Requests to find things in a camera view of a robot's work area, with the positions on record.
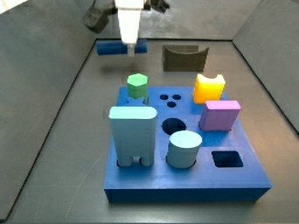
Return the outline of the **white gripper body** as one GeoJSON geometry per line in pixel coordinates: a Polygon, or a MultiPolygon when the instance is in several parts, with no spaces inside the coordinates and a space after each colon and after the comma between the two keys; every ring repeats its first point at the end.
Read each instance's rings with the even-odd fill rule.
{"type": "Polygon", "coordinates": [[[144,0],[114,0],[120,38],[124,44],[133,45],[137,40],[138,23],[144,0]]]}

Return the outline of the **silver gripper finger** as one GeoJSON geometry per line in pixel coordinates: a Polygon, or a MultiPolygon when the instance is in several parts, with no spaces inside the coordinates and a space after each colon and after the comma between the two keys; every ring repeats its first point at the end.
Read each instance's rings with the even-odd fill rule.
{"type": "Polygon", "coordinates": [[[126,54],[129,57],[134,57],[134,49],[136,49],[136,44],[128,44],[126,45],[126,54]]]}

